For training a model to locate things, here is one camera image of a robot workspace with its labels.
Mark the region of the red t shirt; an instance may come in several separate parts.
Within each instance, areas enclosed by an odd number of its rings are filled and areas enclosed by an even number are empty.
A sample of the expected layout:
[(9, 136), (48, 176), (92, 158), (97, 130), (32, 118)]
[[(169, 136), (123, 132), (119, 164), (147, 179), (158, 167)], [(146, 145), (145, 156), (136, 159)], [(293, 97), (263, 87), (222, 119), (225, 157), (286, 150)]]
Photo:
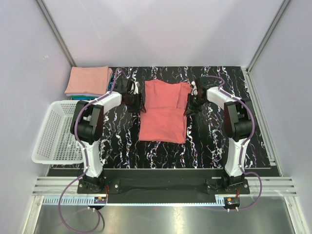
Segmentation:
[(187, 105), (190, 84), (169, 84), (155, 79), (145, 82), (146, 112), (140, 114), (140, 141), (186, 142)]

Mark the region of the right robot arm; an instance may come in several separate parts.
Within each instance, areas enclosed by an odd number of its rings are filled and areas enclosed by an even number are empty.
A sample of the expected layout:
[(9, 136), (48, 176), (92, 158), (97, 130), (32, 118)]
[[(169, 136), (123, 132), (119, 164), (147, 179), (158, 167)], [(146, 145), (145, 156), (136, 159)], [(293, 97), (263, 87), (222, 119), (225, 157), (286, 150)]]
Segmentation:
[[(210, 78), (216, 78), (221, 83), (209, 83)], [(223, 84), (223, 78), (214, 76), (200, 77), (192, 81), (184, 115), (199, 113), (205, 103), (213, 103), (223, 110), (225, 133), (229, 139), (227, 162), (221, 179), (214, 185), (207, 183), (207, 187), (214, 191), (222, 189), (226, 193), (233, 193), (244, 183), (244, 160), (256, 129), (256, 119), (251, 100), (231, 95), (223, 89)]]

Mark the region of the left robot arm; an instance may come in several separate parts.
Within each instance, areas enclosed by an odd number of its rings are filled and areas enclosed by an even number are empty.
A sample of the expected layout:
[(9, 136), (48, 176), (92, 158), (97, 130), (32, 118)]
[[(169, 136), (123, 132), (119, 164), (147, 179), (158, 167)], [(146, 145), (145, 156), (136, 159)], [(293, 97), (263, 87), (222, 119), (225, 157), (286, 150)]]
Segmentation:
[(84, 169), (82, 175), (78, 176), (80, 188), (94, 193), (107, 188), (100, 162), (99, 140), (103, 132), (104, 114), (122, 104), (130, 113), (146, 112), (137, 81), (119, 78), (106, 94), (91, 101), (77, 102), (70, 132), (83, 156)]

